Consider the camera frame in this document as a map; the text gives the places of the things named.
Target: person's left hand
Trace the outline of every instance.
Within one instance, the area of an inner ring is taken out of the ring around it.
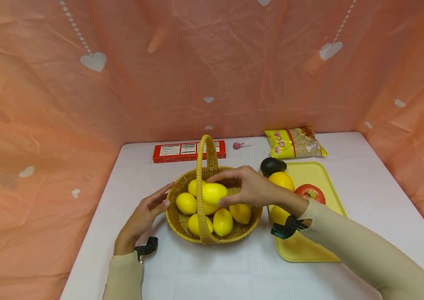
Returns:
[[[114,255],[126,255],[134,251],[139,237],[152,226],[155,218],[169,207],[170,202],[166,200],[165,192],[173,185],[173,182],[169,183],[140,201],[115,240]]]

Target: wicker basket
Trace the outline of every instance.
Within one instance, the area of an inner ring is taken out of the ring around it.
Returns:
[[[207,167],[202,167],[203,146],[205,143],[207,149]],[[233,167],[218,166],[217,151],[215,150],[215,145],[209,135],[204,135],[202,137],[197,153],[197,169],[183,174],[177,181],[175,181],[174,186],[168,193],[167,199],[170,201],[170,207],[165,212],[168,224],[181,238],[197,244],[230,244],[243,239],[249,235],[258,224],[260,217],[262,216],[262,207],[252,206],[252,218],[250,219],[249,224],[242,225],[234,221],[232,232],[227,236],[221,237],[215,233],[210,233],[205,219],[207,216],[205,216],[205,211],[203,210],[202,180],[206,181],[212,177],[212,175],[233,169]],[[194,179],[197,179],[197,213],[200,237],[197,237],[188,230],[187,221],[190,216],[184,215],[180,212],[175,204],[177,196],[180,193],[187,192],[188,184]],[[229,195],[240,192],[240,187],[238,186],[227,186],[227,189]]]

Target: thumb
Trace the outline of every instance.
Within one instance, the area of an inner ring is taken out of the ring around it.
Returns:
[[[241,199],[240,194],[225,196],[225,197],[222,197],[222,199],[220,199],[220,201],[218,202],[218,205],[221,208],[224,208],[225,206],[230,206],[230,205],[240,203],[240,199]]]
[[[169,206],[170,206],[170,201],[165,199],[164,201],[162,201],[162,203],[157,205],[156,208],[151,210],[151,214],[153,215],[154,218],[156,218],[158,217],[158,215],[165,212]]]

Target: hand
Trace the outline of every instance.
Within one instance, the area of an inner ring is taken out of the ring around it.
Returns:
[[[115,240],[114,255],[126,255],[134,251],[136,241],[152,226],[155,218],[169,207],[165,192],[173,185],[173,182],[169,183],[140,201]]]
[[[223,197],[218,203],[219,206],[238,203],[254,206],[278,205],[295,217],[301,216],[308,207],[307,200],[291,190],[275,185],[247,165],[215,174],[207,182],[227,180],[238,181],[241,191],[235,195]]]

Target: yellow lemon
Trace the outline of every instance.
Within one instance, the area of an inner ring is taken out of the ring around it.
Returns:
[[[202,180],[202,189],[205,184],[206,182]],[[188,192],[191,193],[194,197],[197,196],[197,179],[190,181],[188,184]]]
[[[205,219],[207,221],[208,230],[213,233],[212,221],[208,217],[205,217]],[[187,221],[187,227],[191,233],[195,234],[196,236],[200,236],[200,230],[198,229],[198,214],[190,216]]]
[[[295,186],[293,185],[293,180],[285,172],[275,172],[272,175],[270,175],[268,180],[272,181],[273,183],[285,189],[295,190]]]
[[[219,209],[213,216],[213,230],[219,236],[224,237],[225,235],[232,232],[233,218],[229,211],[225,208]]]
[[[207,203],[203,203],[203,208],[205,209],[205,214],[206,215],[211,215],[214,212],[218,211],[218,209],[220,207],[218,207],[218,206],[211,206],[211,205],[208,205]]]
[[[177,204],[179,211],[186,215],[193,215],[197,212],[197,200],[190,193],[181,193],[177,196],[175,203]]]
[[[287,218],[290,214],[282,209],[280,206],[274,205],[273,208],[270,210],[270,220],[272,223],[277,223],[280,225],[285,225],[285,221],[287,221]]]
[[[218,206],[222,197],[228,196],[227,188],[220,183],[206,183],[202,187],[203,202],[211,206]]]
[[[233,219],[240,224],[247,225],[250,223],[250,219],[252,218],[252,211],[250,206],[246,204],[235,204],[230,205],[228,210],[230,211]]]

